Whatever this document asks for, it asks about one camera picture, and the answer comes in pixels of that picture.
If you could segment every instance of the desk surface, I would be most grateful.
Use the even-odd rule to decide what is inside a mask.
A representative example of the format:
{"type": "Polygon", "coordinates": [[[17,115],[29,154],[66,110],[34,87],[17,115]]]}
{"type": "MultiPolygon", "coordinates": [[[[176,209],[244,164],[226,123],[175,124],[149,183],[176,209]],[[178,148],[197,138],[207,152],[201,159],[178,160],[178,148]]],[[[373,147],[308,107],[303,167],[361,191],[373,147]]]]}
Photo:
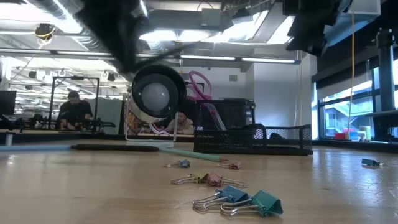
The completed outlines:
{"type": "Polygon", "coordinates": [[[189,159],[190,169],[163,168],[183,158],[164,152],[2,152],[1,224],[398,223],[398,156],[393,154],[318,147],[305,157],[228,156],[243,163],[241,170],[199,159],[189,159]],[[368,169],[362,158],[391,166],[368,169]],[[194,212],[191,201],[215,188],[170,180],[199,171],[245,181],[250,194],[269,191],[281,199],[284,214],[263,219],[255,213],[226,218],[194,212]]]}
{"type": "MultiPolygon", "coordinates": [[[[154,134],[154,133],[139,133],[138,136],[162,136],[162,137],[167,137],[169,135],[167,134],[154,134]]],[[[193,134],[176,134],[176,137],[195,137],[193,134]]]]}

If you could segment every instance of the magnifying lamp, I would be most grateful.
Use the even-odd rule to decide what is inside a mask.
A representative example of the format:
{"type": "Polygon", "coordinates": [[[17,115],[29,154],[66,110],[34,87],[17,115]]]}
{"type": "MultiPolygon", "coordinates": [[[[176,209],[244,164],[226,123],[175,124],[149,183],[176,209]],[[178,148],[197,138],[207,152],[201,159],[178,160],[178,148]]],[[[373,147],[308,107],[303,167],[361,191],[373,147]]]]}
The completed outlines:
{"type": "Polygon", "coordinates": [[[141,121],[154,123],[174,115],[187,95],[181,75],[165,65],[148,65],[132,81],[132,112],[141,121]]]}

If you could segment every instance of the mesh desk organizer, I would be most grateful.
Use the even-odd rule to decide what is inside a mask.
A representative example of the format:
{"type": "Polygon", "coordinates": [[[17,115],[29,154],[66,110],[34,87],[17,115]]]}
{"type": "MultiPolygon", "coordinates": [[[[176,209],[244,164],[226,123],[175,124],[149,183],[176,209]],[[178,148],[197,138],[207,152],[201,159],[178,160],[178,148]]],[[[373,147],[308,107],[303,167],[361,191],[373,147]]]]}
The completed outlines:
{"type": "Polygon", "coordinates": [[[310,125],[297,127],[247,125],[247,111],[247,101],[244,100],[197,101],[194,151],[288,156],[313,154],[310,125]]]}

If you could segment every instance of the computer monitor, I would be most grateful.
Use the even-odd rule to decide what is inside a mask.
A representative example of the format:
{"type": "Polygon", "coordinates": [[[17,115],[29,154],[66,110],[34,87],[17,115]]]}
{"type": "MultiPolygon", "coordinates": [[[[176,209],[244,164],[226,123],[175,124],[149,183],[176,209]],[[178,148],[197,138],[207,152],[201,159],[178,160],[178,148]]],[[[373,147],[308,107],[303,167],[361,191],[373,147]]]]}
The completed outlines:
{"type": "Polygon", "coordinates": [[[17,91],[0,91],[0,115],[14,115],[17,91]]]}

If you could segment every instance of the man sitting at desk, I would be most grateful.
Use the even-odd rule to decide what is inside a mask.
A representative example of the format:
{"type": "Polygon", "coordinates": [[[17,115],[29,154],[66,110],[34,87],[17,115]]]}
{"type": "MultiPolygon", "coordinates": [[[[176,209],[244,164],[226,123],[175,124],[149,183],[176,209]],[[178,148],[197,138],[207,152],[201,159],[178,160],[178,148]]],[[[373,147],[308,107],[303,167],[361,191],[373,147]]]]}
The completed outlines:
{"type": "MultiPolygon", "coordinates": [[[[177,122],[177,134],[193,134],[193,122],[187,118],[183,111],[178,112],[177,122]]],[[[174,125],[175,119],[171,120],[165,131],[173,133],[174,125]]]]}
{"type": "Polygon", "coordinates": [[[78,92],[71,91],[68,94],[68,101],[60,107],[57,120],[60,121],[61,129],[76,130],[92,116],[90,104],[85,100],[80,100],[78,92]]]}

